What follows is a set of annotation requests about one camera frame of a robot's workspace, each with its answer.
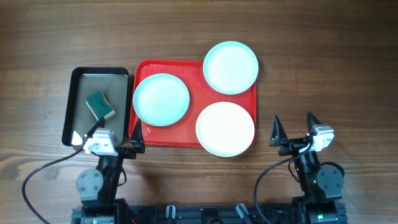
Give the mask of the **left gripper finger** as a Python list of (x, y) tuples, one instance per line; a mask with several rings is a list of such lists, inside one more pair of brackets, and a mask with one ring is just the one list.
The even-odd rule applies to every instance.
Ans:
[(130, 143), (133, 148), (145, 148), (144, 137), (142, 135), (141, 119), (139, 118), (130, 137)]
[(95, 125), (84, 135), (85, 139), (91, 138), (98, 128), (103, 128), (105, 125), (105, 118), (101, 117)]

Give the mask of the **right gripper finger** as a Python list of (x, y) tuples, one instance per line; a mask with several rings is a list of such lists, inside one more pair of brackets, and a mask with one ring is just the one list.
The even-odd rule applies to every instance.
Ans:
[(275, 114), (272, 125), (272, 133), (270, 136), (269, 145), (272, 147), (277, 147), (286, 144), (288, 141), (288, 137), (283, 129), (283, 126)]
[(316, 116), (309, 111), (306, 115), (307, 117), (307, 126), (308, 126), (308, 133), (315, 134), (315, 126), (321, 124), (321, 122), (316, 118)]

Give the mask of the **green yellow sponge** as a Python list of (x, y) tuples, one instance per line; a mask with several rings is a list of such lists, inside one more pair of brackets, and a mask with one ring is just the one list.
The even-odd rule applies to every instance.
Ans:
[(86, 98), (86, 104), (97, 120), (109, 119), (116, 114), (102, 91), (96, 91)]

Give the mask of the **light blue plate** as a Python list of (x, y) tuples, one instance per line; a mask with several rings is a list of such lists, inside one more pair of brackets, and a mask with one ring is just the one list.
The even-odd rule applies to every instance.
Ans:
[(158, 73), (138, 84), (132, 103), (143, 122), (152, 126), (169, 126), (187, 112), (190, 94), (181, 79), (168, 73)]
[(225, 95), (237, 95), (253, 86), (259, 73), (255, 53), (237, 41), (212, 47), (203, 61), (203, 75), (209, 86)]

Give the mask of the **white plate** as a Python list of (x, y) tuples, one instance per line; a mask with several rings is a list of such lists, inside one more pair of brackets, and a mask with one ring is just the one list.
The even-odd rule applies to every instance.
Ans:
[(255, 137), (251, 115), (227, 101), (207, 106), (198, 116), (195, 131), (201, 146), (219, 157), (234, 157), (250, 147)]

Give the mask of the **light blue plate top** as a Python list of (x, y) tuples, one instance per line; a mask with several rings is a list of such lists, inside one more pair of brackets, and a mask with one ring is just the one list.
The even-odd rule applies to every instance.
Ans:
[(203, 75), (209, 86), (225, 95), (237, 95), (253, 86), (259, 73), (255, 53), (237, 41), (212, 47), (203, 61)]

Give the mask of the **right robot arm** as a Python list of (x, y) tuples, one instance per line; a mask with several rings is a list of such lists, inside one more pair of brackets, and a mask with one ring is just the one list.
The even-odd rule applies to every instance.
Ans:
[(333, 128), (307, 113), (308, 133), (303, 138), (289, 139), (277, 116), (273, 120), (270, 146), (280, 147), (280, 156), (294, 160), (296, 181), (302, 195), (294, 197), (280, 216), (281, 223), (347, 223), (343, 198), (344, 169), (334, 162), (320, 162), (317, 154), (328, 147), (334, 135)]

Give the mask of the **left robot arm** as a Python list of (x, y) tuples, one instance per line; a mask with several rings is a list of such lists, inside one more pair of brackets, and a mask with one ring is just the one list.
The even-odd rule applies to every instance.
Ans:
[(96, 154), (99, 161), (96, 168), (83, 171), (77, 178), (82, 207), (72, 210), (71, 224), (138, 222), (127, 202), (116, 198), (116, 192), (121, 186), (123, 160), (135, 159), (137, 153), (145, 152), (141, 120), (135, 123), (130, 148), (114, 145), (116, 136), (104, 127), (105, 122), (105, 118), (100, 118), (83, 138), (83, 149)]

